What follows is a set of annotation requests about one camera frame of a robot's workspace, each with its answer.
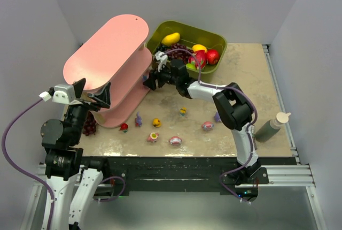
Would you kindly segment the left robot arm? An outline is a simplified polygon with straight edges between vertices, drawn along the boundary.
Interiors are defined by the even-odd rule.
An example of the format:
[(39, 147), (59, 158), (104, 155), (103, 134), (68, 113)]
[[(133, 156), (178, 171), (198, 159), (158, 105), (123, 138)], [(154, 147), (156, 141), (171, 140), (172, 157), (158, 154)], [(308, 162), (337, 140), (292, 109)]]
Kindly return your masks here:
[(93, 195), (103, 179), (105, 160), (81, 164), (83, 150), (76, 148), (89, 111), (110, 107), (110, 86), (82, 98), (86, 80), (56, 85), (40, 94), (44, 101), (67, 105), (63, 120), (50, 119), (41, 127), (46, 151), (45, 175), (48, 184), (42, 229), (81, 229)]

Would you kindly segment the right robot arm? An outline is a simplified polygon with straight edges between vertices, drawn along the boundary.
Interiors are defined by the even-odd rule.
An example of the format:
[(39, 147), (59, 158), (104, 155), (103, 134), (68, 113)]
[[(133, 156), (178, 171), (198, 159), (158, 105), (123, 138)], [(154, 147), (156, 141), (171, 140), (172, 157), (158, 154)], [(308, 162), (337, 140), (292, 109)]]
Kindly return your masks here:
[(165, 84), (174, 85), (178, 93), (188, 99), (214, 103), (221, 122), (232, 132), (237, 150), (238, 167), (226, 175), (235, 176), (239, 181), (250, 180), (261, 167), (251, 131), (252, 114), (257, 111), (239, 85), (233, 82), (227, 86), (213, 85), (197, 80), (179, 60), (171, 61), (169, 67), (161, 65), (149, 70), (143, 79), (143, 85), (151, 90)]

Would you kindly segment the pink round toy white face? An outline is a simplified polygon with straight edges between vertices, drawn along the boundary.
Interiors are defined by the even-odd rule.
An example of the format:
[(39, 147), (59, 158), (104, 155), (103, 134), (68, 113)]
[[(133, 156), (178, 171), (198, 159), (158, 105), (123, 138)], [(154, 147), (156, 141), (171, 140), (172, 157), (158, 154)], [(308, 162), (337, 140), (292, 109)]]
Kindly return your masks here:
[(182, 139), (179, 136), (172, 136), (168, 142), (170, 145), (178, 146), (182, 144)]

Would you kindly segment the purple bunny toy with strawberry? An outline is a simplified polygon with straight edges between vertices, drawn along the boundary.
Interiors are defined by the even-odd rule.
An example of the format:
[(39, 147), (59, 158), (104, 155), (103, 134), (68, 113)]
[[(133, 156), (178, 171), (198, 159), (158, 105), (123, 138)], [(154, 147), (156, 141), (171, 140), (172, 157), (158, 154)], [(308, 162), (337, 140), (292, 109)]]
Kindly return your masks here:
[(220, 115), (218, 112), (215, 113), (214, 120), (215, 120), (215, 122), (221, 122), (221, 118), (220, 118)]

